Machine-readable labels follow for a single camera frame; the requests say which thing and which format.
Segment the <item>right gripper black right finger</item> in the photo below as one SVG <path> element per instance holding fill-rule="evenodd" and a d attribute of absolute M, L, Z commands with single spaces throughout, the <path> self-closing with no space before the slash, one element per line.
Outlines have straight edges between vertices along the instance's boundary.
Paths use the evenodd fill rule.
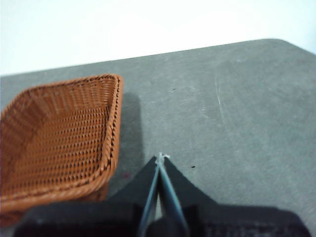
<path fill-rule="evenodd" d="M 160 158 L 175 206 L 193 237 L 309 237 L 294 212 L 271 206 L 218 203 L 191 183 L 167 157 Z"/>

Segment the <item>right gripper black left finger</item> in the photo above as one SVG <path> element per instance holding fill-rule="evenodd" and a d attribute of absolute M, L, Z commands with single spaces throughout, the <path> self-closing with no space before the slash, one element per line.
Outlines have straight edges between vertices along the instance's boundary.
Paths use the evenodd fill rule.
<path fill-rule="evenodd" d="M 66 201 L 31 208 L 15 237 L 134 237 L 146 225 L 157 195 L 152 157 L 121 190 L 102 201 Z"/>

